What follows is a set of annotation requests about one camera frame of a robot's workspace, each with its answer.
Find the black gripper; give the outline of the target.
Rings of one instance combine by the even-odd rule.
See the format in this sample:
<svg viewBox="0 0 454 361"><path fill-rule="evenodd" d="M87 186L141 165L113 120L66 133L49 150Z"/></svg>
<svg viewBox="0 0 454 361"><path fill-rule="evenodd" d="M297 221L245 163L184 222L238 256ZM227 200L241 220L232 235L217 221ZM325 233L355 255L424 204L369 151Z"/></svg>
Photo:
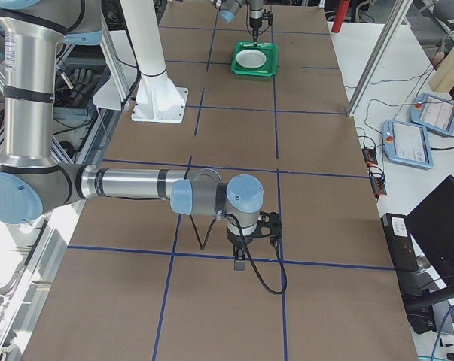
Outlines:
<svg viewBox="0 0 454 361"><path fill-rule="evenodd" d="M262 26L262 10L250 9L249 10L249 25L252 29L252 43L256 47L258 44L259 29Z"/></svg>
<svg viewBox="0 0 454 361"><path fill-rule="evenodd" d="M254 238L250 235L242 237L227 229L227 239L233 245L233 253L235 254L233 269L235 271L244 271L246 264L246 255L243 252L238 251L244 250L245 245L250 245L250 243L253 242Z"/></svg>

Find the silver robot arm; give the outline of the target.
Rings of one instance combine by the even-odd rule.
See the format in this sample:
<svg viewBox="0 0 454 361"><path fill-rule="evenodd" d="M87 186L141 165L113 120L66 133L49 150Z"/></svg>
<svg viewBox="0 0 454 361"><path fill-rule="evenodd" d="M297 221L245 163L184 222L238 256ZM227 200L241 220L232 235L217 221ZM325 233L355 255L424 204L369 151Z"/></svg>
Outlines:
<svg viewBox="0 0 454 361"><path fill-rule="evenodd" d="M216 171L111 169L57 162L51 155L56 48L99 44L98 1L0 1L5 31L5 145L0 153L0 221L25 223L81 199L162 199L177 214L226 220L236 269L261 236L261 182Z"/></svg>
<svg viewBox="0 0 454 361"><path fill-rule="evenodd" d="M264 18L269 16L264 10L264 2L262 0L211 0L210 3L218 11L222 19L228 23L235 18L243 6L246 6L248 8L247 30L252 36L253 45L258 45L260 28L263 25Z"/></svg>

